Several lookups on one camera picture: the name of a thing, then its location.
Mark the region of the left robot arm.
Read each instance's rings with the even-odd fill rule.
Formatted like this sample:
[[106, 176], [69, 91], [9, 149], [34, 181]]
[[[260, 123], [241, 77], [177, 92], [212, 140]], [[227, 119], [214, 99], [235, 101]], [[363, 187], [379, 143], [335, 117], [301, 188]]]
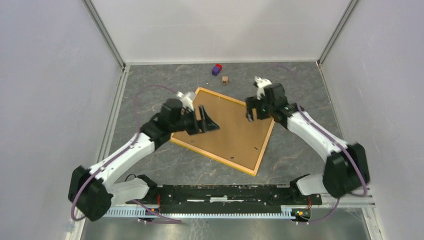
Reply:
[[132, 200], [153, 203], [157, 190], [142, 178], [117, 183], [117, 179], [142, 158], [152, 154], [171, 135], [186, 132], [189, 135], [219, 130], [220, 126], [207, 114], [203, 105], [195, 110], [187, 101], [169, 98], [160, 112], [143, 124], [134, 136], [104, 160], [85, 168], [75, 168], [71, 174], [68, 199], [72, 203], [73, 221], [88, 218], [97, 221], [110, 207]]

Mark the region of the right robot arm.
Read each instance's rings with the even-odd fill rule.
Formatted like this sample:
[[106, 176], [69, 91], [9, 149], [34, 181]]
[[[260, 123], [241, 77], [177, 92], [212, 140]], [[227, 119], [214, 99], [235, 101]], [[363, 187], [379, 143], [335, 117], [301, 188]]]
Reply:
[[355, 190], [360, 196], [368, 193], [370, 173], [365, 148], [360, 143], [348, 143], [319, 125], [298, 103], [290, 103], [284, 87], [266, 78], [256, 77], [256, 94], [245, 99], [246, 118], [272, 118], [286, 130], [306, 142], [325, 163], [323, 173], [307, 174], [294, 181], [289, 199], [302, 204], [312, 194], [329, 194], [336, 199]]

